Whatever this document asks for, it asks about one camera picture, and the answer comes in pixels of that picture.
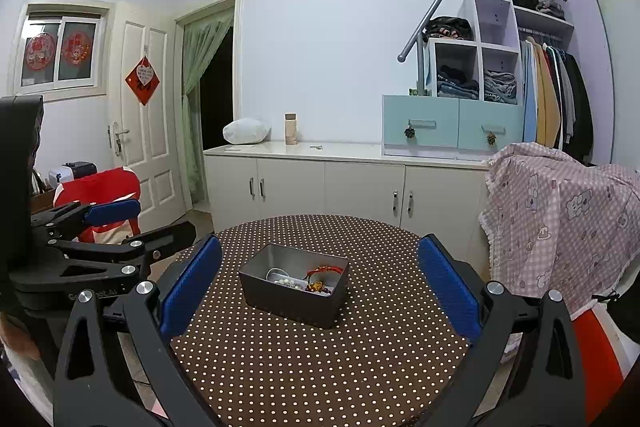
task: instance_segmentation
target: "round table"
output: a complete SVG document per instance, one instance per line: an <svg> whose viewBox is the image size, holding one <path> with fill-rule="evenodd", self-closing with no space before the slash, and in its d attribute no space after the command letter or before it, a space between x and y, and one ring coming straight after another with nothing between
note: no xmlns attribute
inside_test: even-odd
<svg viewBox="0 0 640 427"><path fill-rule="evenodd" d="M356 217L283 216L218 237L222 268L172 347L230 427L410 425L466 353L418 268L413 233ZM268 243L350 260L334 328L245 304L238 269Z"/></svg>

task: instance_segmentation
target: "small box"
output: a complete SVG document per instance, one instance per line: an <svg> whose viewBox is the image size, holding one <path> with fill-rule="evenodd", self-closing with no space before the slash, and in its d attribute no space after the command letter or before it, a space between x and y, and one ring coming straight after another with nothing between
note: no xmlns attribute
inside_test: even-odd
<svg viewBox="0 0 640 427"><path fill-rule="evenodd" d="M266 279L272 268L284 270L294 279L304 279L306 273L319 266L337 266L334 271L314 274L333 287L330 295L308 292L270 282ZM344 257L299 250L269 244L238 270L244 300L249 306L318 328L332 328L338 310L344 303L349 279L349 260Z"/></svg>

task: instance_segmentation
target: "blue gripper pad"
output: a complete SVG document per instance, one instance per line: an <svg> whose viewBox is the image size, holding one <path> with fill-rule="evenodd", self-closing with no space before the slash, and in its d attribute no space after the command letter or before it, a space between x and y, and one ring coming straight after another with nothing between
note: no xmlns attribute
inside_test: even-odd
<svg viewBox="0 0 640 427"><path fill-rule="evenodd" d="M166 342L183 335L204 294L222 265L222 247L215 235L205 239L188 261L161 304L160 334Z"/></svg>
<svg viewBox="0 0 640 427"><path fill-rule="evenodd" d="M111 203L95 204L84 215L84 223L91 227L103 227L111 223L135 219L140 213L138 200L112 201Z"/></svg>
<svg viewBox="0 0 640 427"><path fill-rule="evenodd" d="M478 301L428 236L418 242L418 265L456 333L475 342L482 332Z"/></svg>

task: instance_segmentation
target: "pink blanket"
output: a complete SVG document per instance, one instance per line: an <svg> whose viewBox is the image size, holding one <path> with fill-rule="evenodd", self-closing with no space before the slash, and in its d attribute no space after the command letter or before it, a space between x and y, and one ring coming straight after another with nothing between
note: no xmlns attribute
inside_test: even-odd
<svg viewBox="0 0 640 427"><path fill-rule="evenodd" d="M480 223L491 277L510 292L558 289L572 319L618 283L640 248L640 174L584 167L536 143L509 145L487 160L489 199Z"/></svg>

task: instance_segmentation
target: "drawer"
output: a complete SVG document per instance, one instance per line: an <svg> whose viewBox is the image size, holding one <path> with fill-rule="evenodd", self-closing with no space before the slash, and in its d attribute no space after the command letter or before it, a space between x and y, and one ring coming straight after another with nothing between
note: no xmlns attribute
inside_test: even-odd
<svg viewBox="0 0 640 427"><path fill-rule="evenodd" d="M507 103L460 100L460 135L458 147L497 152L510 143L522 141L524 106ZM487 135L495 134L489 145Z"/></svg>
<svg viewBox="0 0 640 427"><path fill-rule="evenodd" d="M404 135L409 120L415 129L414 138ZM386 145L457 147L458 99L386 95L383 128Z"/></svg>

